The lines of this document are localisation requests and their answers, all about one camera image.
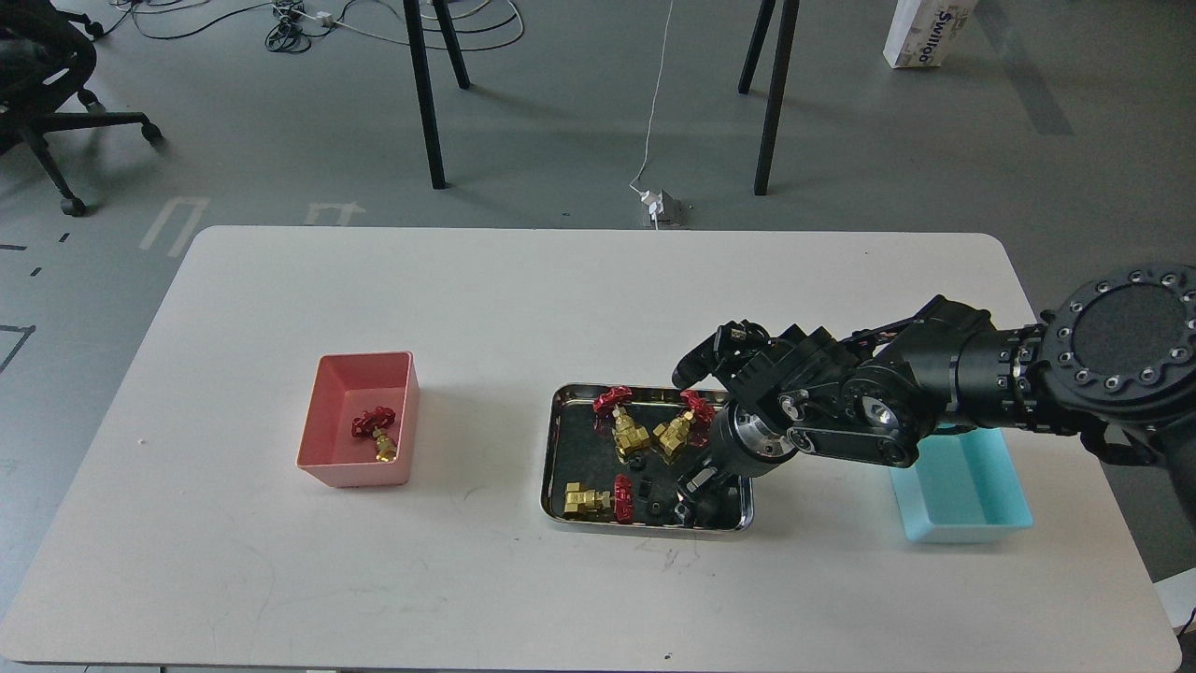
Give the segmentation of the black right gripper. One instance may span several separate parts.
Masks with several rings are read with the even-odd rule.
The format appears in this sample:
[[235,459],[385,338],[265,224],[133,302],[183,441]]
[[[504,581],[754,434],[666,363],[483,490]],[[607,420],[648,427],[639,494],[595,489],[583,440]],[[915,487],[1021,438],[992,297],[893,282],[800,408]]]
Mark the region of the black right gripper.
[[679,502],[692,508],[702,530],[736,530],[742,520],[739,478],[759,478],[798,455],[783,432],[771,432],[755,414],[730,402],[715,412],[706,449],[688,457],[676,477]]

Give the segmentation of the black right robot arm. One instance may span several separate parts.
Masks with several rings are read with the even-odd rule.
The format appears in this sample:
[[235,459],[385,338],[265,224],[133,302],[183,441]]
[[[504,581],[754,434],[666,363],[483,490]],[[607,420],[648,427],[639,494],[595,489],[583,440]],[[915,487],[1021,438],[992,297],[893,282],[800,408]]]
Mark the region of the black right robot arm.
[[672,384],[714,378],[730,394],[698,461],[716,481],[795,454],[908,469],[940,426],[1015,427],[1076,436],[1110,465],[1165,469],[1192,519],[1192,265],[1127,265],[1008,331],[942,295],[846,339],[727,322],[679,359]]

